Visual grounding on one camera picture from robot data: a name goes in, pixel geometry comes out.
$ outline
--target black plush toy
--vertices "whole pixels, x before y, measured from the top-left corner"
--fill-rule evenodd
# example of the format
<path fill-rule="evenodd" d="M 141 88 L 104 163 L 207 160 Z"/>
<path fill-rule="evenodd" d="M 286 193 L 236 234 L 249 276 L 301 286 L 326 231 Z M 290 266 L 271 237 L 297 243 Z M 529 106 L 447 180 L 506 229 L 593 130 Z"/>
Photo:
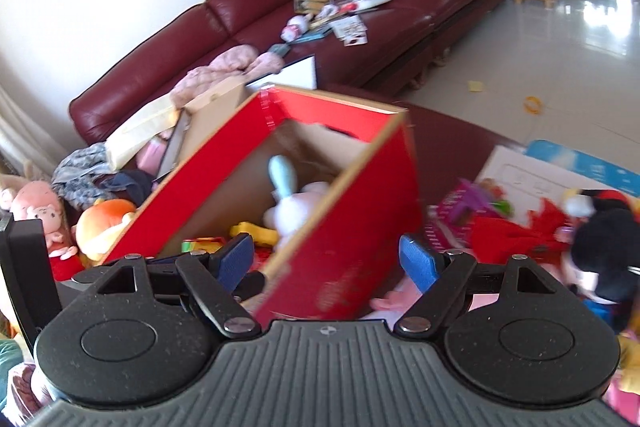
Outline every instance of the black plush toy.
<path fill-rule="evenodd" d="M 575 232 L 570 254 L 579 271 L 578 290 L 618 333 L 626 328 L 638 293 L 640 224 L 626 196 L 615 190 L 585 190 L 563 207 L 574 217 L 588 217 Z"/>

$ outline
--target red cardboard box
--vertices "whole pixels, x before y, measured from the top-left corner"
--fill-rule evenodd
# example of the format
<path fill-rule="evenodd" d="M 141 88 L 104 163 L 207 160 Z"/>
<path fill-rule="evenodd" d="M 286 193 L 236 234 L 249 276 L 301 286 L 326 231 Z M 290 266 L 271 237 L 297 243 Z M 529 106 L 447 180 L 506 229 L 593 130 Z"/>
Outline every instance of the red cardboard box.
<path fill-rule="evenodd" d="M 246 306 L 263 325 L 354 318 L 397 265 L 399 237 L 422 222 L 407 111 L 279 87 L 250 96 L 222 124 L 220 111 L 208 113 L 191 123 L 185 143 L 196 144 L 193 153 L 140 208 L 108 261 L 174 255 L 184 238 L 228 235 L 240 221 L 261 224 L 275 204 L 268 161 L 284 154 L 301 187 L 332 185 L 271 256 L 262 269 L 266 289 Z"/>

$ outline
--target screw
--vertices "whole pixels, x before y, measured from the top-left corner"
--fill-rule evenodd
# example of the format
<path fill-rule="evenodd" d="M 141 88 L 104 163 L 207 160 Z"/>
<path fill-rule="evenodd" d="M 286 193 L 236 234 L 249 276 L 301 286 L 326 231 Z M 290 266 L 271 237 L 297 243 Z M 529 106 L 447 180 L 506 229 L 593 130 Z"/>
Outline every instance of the screw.
<path fill-rule="evenodd" d="M 224 328 L 229 333 L 249 333 L 255 328 L 255 322 L 249 317 L 233 317 L 225 322 Z"/>
<path fill-rule="evenodd" d="M 400 322 L 400 329 L 405 333 L 423 333 L 431 328 L 431 322 L 424 317 L 406 317 Z"/>

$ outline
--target leather sofa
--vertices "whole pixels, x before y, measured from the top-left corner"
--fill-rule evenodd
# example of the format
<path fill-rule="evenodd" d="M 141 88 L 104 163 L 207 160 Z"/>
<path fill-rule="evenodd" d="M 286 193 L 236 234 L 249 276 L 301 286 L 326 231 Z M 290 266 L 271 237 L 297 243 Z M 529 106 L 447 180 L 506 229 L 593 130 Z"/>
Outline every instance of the leather sofa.
<path fill-rule="evenodd" d="M 361 15 L 367 44 L 345 47 L 329 35 L 293 46 L 285 60 L 314 54 L 320 89 L 351 86 L 392 96 L 501 1 L 393 0 Z M 89 144 L 105 140 L 191 69 L 238 44 L 264 52 L 280 42 L 293 15 L 292 0 L 206 0 L 189 8 L 71 102 L 78 133 Z"/>

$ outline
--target teal cushion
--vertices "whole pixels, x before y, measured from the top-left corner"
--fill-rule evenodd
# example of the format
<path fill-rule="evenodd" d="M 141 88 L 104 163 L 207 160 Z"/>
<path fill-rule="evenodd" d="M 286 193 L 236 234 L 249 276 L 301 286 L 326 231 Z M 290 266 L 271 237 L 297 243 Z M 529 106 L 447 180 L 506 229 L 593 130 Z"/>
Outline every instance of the teal cushion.
<path fill-rule="evenodd" d="M 20 346 L 14 340 L 0 340 L 0 410 L 6 405 L 9 370 L 23 361 Z"/>

